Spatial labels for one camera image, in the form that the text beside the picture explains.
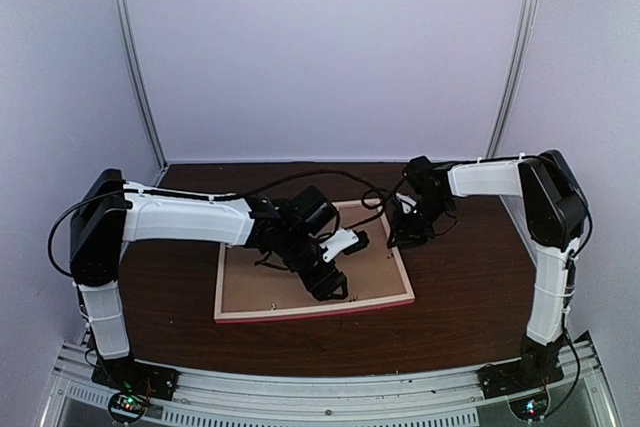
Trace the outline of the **round controller board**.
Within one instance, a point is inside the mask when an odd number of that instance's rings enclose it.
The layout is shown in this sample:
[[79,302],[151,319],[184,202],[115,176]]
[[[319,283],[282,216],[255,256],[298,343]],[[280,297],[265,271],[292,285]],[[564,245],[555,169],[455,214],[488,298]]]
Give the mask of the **round controller board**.
[[550,398],[545,392],[513,398],[509,401],[509,408],[513,416],[519,421],[534,422],[544,417],[549,409]]
[[122,391],[112,394],[107,403],[108,414],[114,421],[121,424],[141,420],[149,408],[149,397]]

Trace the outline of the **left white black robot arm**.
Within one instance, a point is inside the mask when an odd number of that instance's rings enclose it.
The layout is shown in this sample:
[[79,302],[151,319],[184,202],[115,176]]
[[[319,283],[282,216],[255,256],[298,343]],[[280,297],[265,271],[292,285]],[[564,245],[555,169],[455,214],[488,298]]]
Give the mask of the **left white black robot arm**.
[[127,182],[117,169],[96,179],[71,218],[70,273],[88,314],[106,376],[123,391],[144,371],[132,354],[119,292],[121,246],[146,240],[204,241],[278,256],[317,301],[342,300],[348,281],[336,256],[356,241],[318,233],[338,215],[315,187],[292,199],[259,193],[207,195]]

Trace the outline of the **aluminium corner post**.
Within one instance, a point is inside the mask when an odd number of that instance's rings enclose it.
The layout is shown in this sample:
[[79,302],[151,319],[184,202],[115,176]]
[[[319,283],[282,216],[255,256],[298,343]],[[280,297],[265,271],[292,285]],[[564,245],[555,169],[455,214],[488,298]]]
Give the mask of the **aluminium corner post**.
[[114,0],[115,11],[120,28],[121,40],[124,48],[130,82],[133,89],[136,106],[141,116],[143,130],[151,146],[155,162],[163,171],[168,167],[155,120],[151,111],[149,97],[145,86],[141,63],[136,48],[133,26],[129,12],[128,0]]
[[500,103],[485,156],[497,155],[511,115],[534,29],[539,0],[521,0],[513,49]]

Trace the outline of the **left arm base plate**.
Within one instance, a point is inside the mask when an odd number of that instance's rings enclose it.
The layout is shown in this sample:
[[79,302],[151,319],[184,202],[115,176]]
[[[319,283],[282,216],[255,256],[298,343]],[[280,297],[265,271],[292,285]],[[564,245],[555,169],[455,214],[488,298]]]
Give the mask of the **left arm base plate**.
[[91,380],[94,383],[128,394],[171,401],[178,383],[179,372],[137,361],[132,355],[105,360],[98,357]]

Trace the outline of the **right aluminium corner post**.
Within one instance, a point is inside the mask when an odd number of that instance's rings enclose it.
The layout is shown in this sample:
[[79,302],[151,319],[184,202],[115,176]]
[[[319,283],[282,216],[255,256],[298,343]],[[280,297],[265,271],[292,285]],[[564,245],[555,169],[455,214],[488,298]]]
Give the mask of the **right aluminium corner post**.
[[511,115],[534,29],[539,0],[521,0],[513,49],[500,103],[485,156],[497,155]]

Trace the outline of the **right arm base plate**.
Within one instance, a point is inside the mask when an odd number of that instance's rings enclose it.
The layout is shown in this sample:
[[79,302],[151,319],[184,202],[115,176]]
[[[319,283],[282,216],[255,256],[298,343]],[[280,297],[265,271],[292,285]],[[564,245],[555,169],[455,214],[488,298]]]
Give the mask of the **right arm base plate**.
[[486,364],[477,371],[477,376],[485,399],[542,389],[547,384],[564,379],[563,370],[559,366],[529,371],[525,369],[525,362],[521,359]]

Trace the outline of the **right round controller board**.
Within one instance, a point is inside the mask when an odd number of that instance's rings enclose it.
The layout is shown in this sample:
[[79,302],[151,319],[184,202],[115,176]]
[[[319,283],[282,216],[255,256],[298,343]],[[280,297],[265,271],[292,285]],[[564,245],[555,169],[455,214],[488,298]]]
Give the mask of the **right round controller board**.
[[513,398],[509,401],[509,408],[513,416],[519,421],[534,422],[544,417],[549,409],[550,398],[545,392]]

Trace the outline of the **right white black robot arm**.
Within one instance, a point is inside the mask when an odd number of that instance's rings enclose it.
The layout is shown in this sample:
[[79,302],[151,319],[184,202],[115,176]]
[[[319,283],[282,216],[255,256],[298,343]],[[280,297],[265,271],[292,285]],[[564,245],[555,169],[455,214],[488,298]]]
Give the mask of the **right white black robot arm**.
[[475,161],[410,160],[402,171],[413,189],[397,194],[388,244],[422,246],[436,238],[436,221],[451,215],[458,198],[518,197],[535,245],[536,277],[521,359],[512,377],[530,389],[550,378],[566,333],[566,317],[575,291],[575,260],[587,238],[588,203],[564,156],[557,150]]

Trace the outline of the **left aluminium corner post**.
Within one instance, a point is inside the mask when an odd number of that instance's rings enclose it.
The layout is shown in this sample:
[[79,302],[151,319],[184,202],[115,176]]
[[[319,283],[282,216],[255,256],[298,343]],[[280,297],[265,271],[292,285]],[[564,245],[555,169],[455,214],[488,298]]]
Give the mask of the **left aluminium corner post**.
[[133,89],[136,106],[141,116],[143,130],[151,146],[155,162],[163,171],[168,167],[155,120],[151,111],[149,97],[145,86],[141,63],[136,48],[133,26],[129,12],[128,0],[114,0],[115,11],[120,28],[121,40],[124,48],[130,82]]

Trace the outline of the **left round controller board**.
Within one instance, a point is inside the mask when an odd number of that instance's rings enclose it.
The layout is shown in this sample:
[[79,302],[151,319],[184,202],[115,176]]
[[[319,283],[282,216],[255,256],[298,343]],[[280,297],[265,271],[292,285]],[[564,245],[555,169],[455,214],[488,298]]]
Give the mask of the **left round controller board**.
[[149,408],[149,397],[122,391],[112,394],[107,403],[108,414],[114,421],[121,424],[141,420]]

